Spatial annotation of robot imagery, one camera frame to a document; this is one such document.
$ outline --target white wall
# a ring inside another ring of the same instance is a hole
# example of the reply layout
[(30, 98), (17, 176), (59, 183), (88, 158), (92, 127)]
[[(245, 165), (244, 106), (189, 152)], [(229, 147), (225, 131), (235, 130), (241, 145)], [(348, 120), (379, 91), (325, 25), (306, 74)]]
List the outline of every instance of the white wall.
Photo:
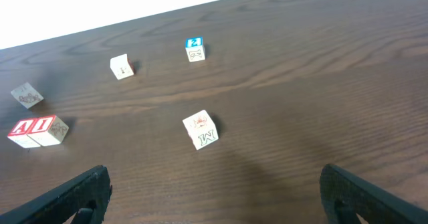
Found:
[(0, 49), (216, 0), (0, 0)]

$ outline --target white block face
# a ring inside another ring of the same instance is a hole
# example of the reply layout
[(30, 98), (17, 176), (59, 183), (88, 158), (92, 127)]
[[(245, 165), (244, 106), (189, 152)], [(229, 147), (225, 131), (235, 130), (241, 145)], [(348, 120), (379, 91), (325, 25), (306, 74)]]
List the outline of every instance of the white block face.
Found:
[(110, 60), (110, 68), (118, 80), (134, 75), (134, 70), (128, 61), (128, 54), (122, 54)]
[(50, 146), (61, 144), (68, 129), (57, 116), (46, 116), (39, 118), (27, 135), (42, 146)]
[(23, 148), (40, 147), (40, 145), (28, 137), (27, 133), (30, 131), (32, 126), (35, 124), (37, 119), (26, 119), (20, 120), (7, 135), (9, 139), (17, 143)]
[(196, 62), (205, 59), (205, 48), (203, 47), (203, 38), (195, 37), (186, 40), (186, 53), (190, 62)]
[(12, 96), (26, 108), (31, 108), (43, 100), (43, 96), (30, 84), (25, 83), (11, 91)]
[(215, 124), (205, 110), (184, 119), (183, 124), (197, 150), (219, 139)]

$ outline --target wood grain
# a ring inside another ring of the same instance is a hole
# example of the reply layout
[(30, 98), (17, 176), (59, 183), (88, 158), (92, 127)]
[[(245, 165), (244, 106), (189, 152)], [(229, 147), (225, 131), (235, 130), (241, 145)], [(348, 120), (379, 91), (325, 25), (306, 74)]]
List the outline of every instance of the wood grain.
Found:
[[(329, 162), (428, 209), (426, 6), (223, 0), (0, 50), (0, 213), (97, 164), (106, 223), (326, 223)], [(197, 35), (207, 59), (189, 63)], [(122, 53), (137, 73), (117, 81)], [(31, 110), (10, 95), (24, 82), (45, 97)], [(181, 120), (202, 109), (220, 140), (196, 151)], [(49, 114), (63, 144), (6, 138)]]

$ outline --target toy cube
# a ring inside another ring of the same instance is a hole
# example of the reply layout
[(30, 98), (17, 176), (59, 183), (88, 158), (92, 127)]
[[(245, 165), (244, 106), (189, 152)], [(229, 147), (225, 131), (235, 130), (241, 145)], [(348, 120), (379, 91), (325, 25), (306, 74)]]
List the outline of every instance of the toy cube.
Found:
[(67, 131), (68, 126), (57, 116), (46, 116), (38, 118), (27, 135), (42, 146), (50, 146), (61, 144)]
[(183, 124), (197, 150), (219, 138), (215, 124), (205, 110), (184, 119)]
[(40, 145), (36, 141), (34, 141), (27, 135), (27, 133), (31, 130), (31, 128), (36, 122), (36, 118), (18, 121), (18, 123), (15, 125), (15, 127), (12, 128), (11, 132), (7, 135), (7, 137), (23, 148), (40, 147)]
[(205, 48), (203, 47), (203, 38), (194, 37), (186, 39), (186, 52), (190, 62), (196, 62), (205, 59)]
[(43, 96), (28, 83), (12, 90), (11, 94), (27, 109), (43, 100)]
[(128, 54), (122, 54), (110, 60), (110, 68), (118, 80), (134, 75), (134, 68), (128, 59)]

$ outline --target white block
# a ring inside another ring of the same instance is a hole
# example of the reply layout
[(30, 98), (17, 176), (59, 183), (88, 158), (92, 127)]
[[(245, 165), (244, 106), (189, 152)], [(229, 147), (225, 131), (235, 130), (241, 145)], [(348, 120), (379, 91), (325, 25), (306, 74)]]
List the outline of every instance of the white block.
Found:
[(60, 144), (68, 129), (57, 116), (46, 116), (38, 118), (27, 135), (42, 146), (50, 146)]
[(205, 60), (203, 37), (194, 37), (191, 39), (186, 39), (186, 52), (190, 62)]
[(43, 100), (43, 96), (28, 83), (12, 90), (11, 94), (26, 108), (31, 108), (33, 105)]
[(129, 62), (128, 54), (122, 54), (110, 60), (110, 68), (118, 80), (134, 75), (134, 68)]
[(184, 119), (183, 124), (197, 150), (219, 139), (215, 124), (205, 110)]
[(12, 128), (11, 132), (7, 135), (9, 139), (17, 143), (23, 148), (40, 147), (40, 145), (32, 138), (28, 137), (27, 133), (31, 130), (37, 122), (36, 118), (20, 120)]

